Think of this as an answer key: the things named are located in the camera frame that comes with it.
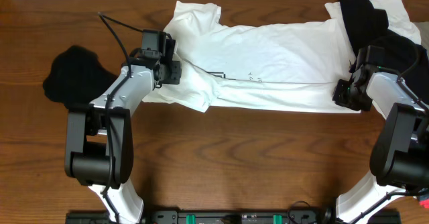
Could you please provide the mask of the white robot print t-shirt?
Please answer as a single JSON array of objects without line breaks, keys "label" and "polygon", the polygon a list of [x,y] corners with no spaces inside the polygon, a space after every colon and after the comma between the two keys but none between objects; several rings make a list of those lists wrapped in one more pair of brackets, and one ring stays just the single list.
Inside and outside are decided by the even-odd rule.
[{"label": "white robot print t-shirt", "polygon": [[346,113],[332,94],[349,76],[339,23],[221,25],[218,5],[177,2],[166,31],[177,41],[178,85],[145,97],[205,112],[209,107]]}]

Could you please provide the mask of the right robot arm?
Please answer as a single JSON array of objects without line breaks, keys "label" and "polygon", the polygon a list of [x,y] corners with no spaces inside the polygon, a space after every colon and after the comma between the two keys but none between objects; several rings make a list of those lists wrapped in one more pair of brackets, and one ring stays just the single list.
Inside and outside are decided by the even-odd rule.
[{"label": "right robot arm", "polygon": [[428,194],[428,105],[402,75],[365,66],[350,81],[340,80],[335,101],[381,113],[385,125],[369,161],[369,171],[326,211],[325,223],[368,223],[382,208],[402,197]]}]

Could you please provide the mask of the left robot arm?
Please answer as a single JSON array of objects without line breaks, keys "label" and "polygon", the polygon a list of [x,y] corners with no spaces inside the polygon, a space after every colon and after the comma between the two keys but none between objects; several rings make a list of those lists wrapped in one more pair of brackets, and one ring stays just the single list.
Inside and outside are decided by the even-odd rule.
[{"label": "left robot arm", "polygon": [[132,58],[114,83],[88,105],[68,112],[65,171],[107,208],[105,223],[140,223],[144,202],[130,179],[131,117],[142,99],[181,78],[177,60]]}]

